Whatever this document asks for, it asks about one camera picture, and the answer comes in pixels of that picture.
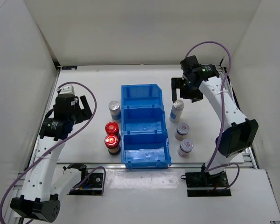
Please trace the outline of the silver-lid salt shaker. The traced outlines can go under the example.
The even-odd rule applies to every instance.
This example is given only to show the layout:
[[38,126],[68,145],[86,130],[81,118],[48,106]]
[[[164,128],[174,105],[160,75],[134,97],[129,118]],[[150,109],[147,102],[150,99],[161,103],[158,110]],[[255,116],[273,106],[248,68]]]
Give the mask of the silver-lid salt shaker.
[[118,101],[111,101],[108,105],[111,118],[114,122],[120,123],[121,122],[121,108],[120,103]]
[[178,123],[184,109],[184,102],[180,99],[176,100],[172,104],[171,112],[170,112],[170,121],[173,123]]

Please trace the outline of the white-lid spice jar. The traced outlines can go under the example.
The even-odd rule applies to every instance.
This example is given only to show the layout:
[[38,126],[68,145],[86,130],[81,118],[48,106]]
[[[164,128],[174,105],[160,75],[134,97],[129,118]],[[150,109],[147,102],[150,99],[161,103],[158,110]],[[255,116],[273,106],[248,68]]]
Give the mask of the white-lid spice jar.
[[175,138],[179,141],[182,141],[186,138],[189,133],[189,125],[186,123],[180,123],[175,132]]
[[190,139],[184,139],[181,141],[177,152],[181,157],[186,157],[188,153],[190,153],[193,150],[193,148],[193,142]]

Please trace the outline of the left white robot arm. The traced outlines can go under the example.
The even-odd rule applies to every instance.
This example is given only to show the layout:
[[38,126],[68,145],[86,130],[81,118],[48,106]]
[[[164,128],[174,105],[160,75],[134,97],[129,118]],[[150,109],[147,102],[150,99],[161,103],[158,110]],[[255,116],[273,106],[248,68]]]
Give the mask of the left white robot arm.
[[45,116],[40,130],[38,152],[31,167],[28,182],[19,197],[11,200],[10,207],[23,218],[52,223],[56,220],[61,199],[72,189],[88,183],[88,169],[82,163],[72,163],[56,182],[52,182],[57,160],[72,136],[75,124],[89,122],[92,111],[85,96],[60,93],[53,109]]

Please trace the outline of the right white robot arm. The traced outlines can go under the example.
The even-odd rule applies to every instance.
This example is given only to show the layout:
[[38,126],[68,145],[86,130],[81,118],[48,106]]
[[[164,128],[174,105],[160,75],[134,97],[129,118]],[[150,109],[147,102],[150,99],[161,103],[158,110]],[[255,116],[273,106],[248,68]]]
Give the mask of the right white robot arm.
[[171,78],[172,101],[177,101],[177,90],[181,98],[192,102],[207,98],[221,122],[215,150],[202,165],[199,177],[194,179],[210,187],[231,164],[232,159],[252,145],[259,125],[255,119],[248,119],[239,110],[225,89],[224,80],[215,65],[183,63],[181,69],[182,77]]

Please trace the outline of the far red-lid sauce jar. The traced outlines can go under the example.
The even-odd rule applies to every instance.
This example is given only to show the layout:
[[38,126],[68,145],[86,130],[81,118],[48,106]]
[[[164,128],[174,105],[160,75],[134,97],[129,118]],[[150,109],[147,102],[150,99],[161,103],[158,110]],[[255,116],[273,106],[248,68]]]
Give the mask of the far red-lid sauce jar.
[[109,122],[105,125],[107,135],[116,135],[120,139],[119,125],[116,122]]

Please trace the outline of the red-lid sauce jar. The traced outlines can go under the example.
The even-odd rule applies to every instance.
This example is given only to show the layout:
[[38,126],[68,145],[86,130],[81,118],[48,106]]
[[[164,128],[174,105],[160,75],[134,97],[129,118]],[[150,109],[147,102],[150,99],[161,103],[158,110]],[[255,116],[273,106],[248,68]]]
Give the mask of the red-lid sauce jar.
[[114,134],[109,134],[105,137],[105,146],[111,155],[117,155],[121,151],[119,138]]
[[105,125],[107,135],[116,135],[120,139],[119,125],[116,122],[109,122]]

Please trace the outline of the near red-lid sauce jar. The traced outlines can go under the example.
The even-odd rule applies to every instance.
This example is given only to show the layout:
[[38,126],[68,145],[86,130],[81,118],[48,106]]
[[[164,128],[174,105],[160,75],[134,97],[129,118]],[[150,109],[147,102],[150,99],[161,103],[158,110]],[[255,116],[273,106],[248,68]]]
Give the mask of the near red-lid sauce jar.
[[119,138],[114,134],[109,134],[105,137],[105,146],[111,155],[117,155],[121,151]]

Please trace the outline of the middle blue storage bin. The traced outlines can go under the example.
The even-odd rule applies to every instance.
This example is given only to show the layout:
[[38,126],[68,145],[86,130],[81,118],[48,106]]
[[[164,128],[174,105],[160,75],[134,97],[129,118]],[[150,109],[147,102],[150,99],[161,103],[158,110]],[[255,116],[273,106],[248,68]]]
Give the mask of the middle blue storage bin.
[[124,108],[121,120],[122,133],[168,134],[163,106]]

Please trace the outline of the blue storage bin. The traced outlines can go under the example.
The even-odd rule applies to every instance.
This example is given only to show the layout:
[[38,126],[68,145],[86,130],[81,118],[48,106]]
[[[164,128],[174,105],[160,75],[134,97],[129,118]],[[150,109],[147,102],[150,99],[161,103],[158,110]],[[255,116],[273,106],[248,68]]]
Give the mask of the blue storage bin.
[[157,84],[121,86],[122,108],[163,108],[162,90]]
[[168,134],[163,106],[124,108],[121,120],[122,133]]
[[124,134],[121,163],[127,169],[168,168],[172,165],[168,136],[163,133]]

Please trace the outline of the far blue storage bin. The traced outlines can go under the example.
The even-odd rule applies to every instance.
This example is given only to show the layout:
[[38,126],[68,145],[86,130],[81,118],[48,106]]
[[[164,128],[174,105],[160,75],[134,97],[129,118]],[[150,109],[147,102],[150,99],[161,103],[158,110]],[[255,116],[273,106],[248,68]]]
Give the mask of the far blue storage bin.
[[157,84],[121,86],[122,108],[163,108],[162,90]]

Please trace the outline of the near blue storage bin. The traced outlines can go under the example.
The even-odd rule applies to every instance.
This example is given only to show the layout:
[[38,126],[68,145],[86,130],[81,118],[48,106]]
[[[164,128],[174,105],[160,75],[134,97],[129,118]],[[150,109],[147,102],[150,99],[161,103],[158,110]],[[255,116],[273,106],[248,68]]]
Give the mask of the near blue storage bin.
[[168,168],[172,165],[168,136],[163,133],[124,134],[121,163],[127,169]]

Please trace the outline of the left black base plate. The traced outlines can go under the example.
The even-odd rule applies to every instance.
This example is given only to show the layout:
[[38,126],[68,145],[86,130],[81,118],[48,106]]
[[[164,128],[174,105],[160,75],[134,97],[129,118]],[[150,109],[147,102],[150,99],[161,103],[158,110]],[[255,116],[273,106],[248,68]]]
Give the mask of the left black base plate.
[[102,166],[88,172],[84,169],[81,174],[81,181],[69,192],[71,196],[102,196],[105,188],[106,169]]

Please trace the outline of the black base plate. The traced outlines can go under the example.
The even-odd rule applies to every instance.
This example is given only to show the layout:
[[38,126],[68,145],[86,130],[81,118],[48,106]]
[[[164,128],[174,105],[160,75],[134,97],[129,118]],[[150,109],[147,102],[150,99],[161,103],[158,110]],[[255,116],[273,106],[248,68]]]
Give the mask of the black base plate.
[[81,174],[81,181],[69,192],[71,196],[102,196],[105,188],[106,169],[102,166],[88,172],[84,169]]
[[187,172],[181,179],[186,181],[187,197],[231,196],[231,190],[225,189],[229,185],[225,171],[214,177],[207,177],[202,172]]

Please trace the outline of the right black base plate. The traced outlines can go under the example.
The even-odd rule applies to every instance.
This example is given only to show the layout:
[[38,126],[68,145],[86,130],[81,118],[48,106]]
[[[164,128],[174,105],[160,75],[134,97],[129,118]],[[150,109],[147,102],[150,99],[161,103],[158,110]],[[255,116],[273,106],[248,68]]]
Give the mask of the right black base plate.
[[225,189],[229,185],[225,171],[214,177],[207,177],[202,172],[187,172],[181,179],[186,181],[187,197],[231,196],[231,190]]

